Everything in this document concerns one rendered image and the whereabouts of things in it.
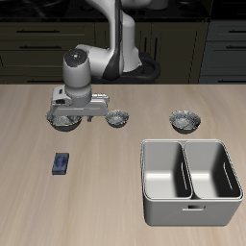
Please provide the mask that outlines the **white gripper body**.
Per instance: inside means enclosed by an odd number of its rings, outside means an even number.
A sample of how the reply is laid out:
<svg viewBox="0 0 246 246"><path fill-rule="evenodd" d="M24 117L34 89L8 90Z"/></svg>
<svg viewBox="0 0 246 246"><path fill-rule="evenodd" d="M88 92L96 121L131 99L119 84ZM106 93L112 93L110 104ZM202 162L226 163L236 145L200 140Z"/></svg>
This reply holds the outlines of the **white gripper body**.
<svg viewBox="0 0 246 246"><path fill-rule="evenodd" d="M108 113L110 98L105 94L93 94L91 101L84 107L55 105L51 106L51 113L56 116L105 116Z"/></svg>

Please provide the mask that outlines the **large grey fluted bowl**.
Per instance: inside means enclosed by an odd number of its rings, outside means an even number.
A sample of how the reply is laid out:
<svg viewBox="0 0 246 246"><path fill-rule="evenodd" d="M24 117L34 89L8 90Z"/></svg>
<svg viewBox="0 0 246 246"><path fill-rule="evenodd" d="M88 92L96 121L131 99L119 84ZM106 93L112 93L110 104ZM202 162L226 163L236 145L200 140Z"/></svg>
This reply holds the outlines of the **large grey fluted bowl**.
<svg viewBox="0 0 246 246"><path fill-rule="evenodd" d="M71 132L81 124L82 117L76 115L56 116L48 111L46 113L46 120L57 131Z"/></svg>

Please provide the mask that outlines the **small grey fluted bowl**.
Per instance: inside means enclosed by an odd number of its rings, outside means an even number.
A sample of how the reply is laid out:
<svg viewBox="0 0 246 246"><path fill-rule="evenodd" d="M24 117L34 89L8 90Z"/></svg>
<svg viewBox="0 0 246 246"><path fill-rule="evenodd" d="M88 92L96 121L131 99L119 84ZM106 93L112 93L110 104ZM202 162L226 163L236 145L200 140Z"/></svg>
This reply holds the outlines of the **small grey fluted bowl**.
<svg viewBox="0 0 246 246"><path fill-rule="evenodd" d="M127 124L129 115L125 111L114 110L109 111L105 116L105 119L110 126L114 128L122 128Z"/></svg>

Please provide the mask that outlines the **medium grey fluted bowl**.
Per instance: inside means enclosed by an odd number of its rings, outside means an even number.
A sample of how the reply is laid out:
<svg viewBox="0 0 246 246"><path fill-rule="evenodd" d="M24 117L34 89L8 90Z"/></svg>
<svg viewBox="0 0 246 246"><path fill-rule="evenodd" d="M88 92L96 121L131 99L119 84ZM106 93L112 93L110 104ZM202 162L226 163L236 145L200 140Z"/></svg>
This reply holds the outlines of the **medium grey fluted bowl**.
<svg viewBox="0 0 246 246"><path fill-rule="evenodd" d="M169 121L173 129L183 135L193 133L201 124L201 118L192 111L174 111Z"/></svg>

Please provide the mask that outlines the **small dark blue box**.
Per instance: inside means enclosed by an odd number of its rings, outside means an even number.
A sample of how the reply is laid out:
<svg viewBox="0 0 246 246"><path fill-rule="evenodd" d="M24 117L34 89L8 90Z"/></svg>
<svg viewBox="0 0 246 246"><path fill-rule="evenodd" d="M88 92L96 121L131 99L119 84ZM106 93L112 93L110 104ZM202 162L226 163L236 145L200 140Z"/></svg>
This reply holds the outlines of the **small dark blue box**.
<svg viewBox="0 0 246 246"><path fill-rule="evenodd" d="M57 153L52 167L53 175L65 175L69 160L68 153Z"/></svg>

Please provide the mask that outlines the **dark kitchen cupboards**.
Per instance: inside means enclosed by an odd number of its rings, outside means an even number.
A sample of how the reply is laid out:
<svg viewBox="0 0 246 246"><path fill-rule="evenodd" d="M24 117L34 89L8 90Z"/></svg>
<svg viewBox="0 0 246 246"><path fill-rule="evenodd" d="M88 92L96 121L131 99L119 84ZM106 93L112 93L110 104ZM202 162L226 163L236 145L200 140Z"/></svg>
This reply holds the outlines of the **dark kitchen cupboards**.
<svg viewBox="0 0 246 246"><path fill-rule="evenodd" d="M205 0L163 10L126 7L135 47L160 65L154 84L196 84L210 16ZM0 84L59 84L62 57L78 44L110 47L107 18L86 0L0 0Z"/></svg>

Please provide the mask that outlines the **white two-bin basket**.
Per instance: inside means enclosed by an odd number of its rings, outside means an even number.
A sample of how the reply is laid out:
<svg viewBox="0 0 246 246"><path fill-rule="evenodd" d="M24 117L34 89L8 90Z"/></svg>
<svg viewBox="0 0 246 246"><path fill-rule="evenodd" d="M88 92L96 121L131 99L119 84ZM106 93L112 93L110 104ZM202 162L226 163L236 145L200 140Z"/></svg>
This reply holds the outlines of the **white two-bin basket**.
<svg viewBox="0 0 246 246"><path fill-rule="evenodd" d="M150 226L225 226L243 200L228 150L218 139L145 139L140 167Z"/></svg>

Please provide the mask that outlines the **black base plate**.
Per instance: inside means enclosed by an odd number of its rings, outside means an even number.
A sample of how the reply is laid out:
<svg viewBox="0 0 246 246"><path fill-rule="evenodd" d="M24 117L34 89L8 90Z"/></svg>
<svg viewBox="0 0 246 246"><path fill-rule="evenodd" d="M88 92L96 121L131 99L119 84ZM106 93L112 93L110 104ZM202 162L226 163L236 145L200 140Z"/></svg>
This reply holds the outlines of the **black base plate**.
<svg viewBox="0 0 246 246"><path fill-rule="evenodd" d="M142 65L131 72L123 72L119 78L114 81L101 79L101 83L108 85L144 85L153 84L160 76L160 65L151 58L147 52L140 52L139 58Z"/></svg>

